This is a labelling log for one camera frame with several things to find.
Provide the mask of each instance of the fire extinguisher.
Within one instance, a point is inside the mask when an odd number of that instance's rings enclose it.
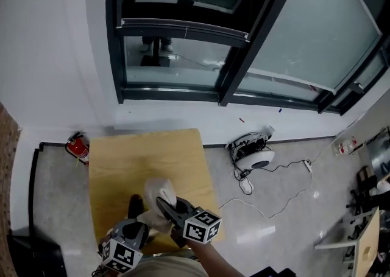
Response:
[[[81,140],[82,137],[83,135],[80,135],[80,132],[72,135],[65,145],[65,150],[73,157],[78,158],[85,165],[89,165],[90,160],[88,159],[88,155],[90,150],[86,145],[84,145]]]

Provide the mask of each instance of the person's arm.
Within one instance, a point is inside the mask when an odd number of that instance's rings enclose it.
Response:
[[[202,245],[187,240],[187,246],[197,256],[209,277],[244,277],[243,274],[226,262],[211,244]]]

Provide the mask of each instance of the window frame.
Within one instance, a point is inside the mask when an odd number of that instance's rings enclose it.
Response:
[[[286,0],[265,0],[258,14],[255,27],[250,31],[250,40],[247,40],[246,38],[240,38],[239,33],[225,32],[221,29],[223,27],[212,25],[197,27],[196,23],[190,23],[190,27],[185,27],[185,25],[189,24],[188,22],[177,22],[171,26],[164,26],[158,25],[155,21],[150,21],[147,24],[142,20],[137,21],[135,19],[130,24],[127,24],[127,20],[122,19],[121,16],[122,0],[106,0],[108,49],[118,102],[123,103],[125,99],[185,100],[215,102],[223,107],[229,103],[239,103],[313,110],[318,113],[345,114],[376,84],[389,68],[390,57],[387,51],[390,40],[389,26],[386,23],[386,21],[390,20],[389,0],[386,0],[377,20],[383,35],[351,77],[337,90],[336,94],[323,90],[313,101],[310,101],[269,93],[237,91],[239,84],[265,42],[285,2]],[[230,46],[225,64],[219,72],[214,88],[173,85],[169,83],[128,82],[126,79],[124,37],[143,35],[186,38]],[[365,89],[357,93],[354,84],[355,80],[364,72],[378,53],[383,58],[384,67]],[[333,103],[348,89],[351,89],[352,92],[337,106],[333,106]]]

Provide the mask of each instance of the wooden table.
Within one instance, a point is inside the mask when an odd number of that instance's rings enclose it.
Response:
[[[169,178],[178,197],[217,214],[211,176],[197,129],[96,138],[90,143],[90,201],[96,240],[127,215],[133,194],[151,177]],[[221,228],[215,240],[225,238]],[[179,248],[158,234],[144,254]]]
[[[349,240],[356,222],[351,220],[369,217],[368,224],[355,240]],[[379,208],[357,216],[347,216],[342,222],[334,226],[331,231],[314,246],[315,249],[331,249],[342,247],[355,247],[353,263],[353,277],[365,277],[377,257],[379,240]]]

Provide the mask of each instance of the plastic bottle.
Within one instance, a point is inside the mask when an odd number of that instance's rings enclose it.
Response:
[[[342,143],[335,146],[335,155],[349,155],[355,149],[357,141],[354,137],[346,139]]]

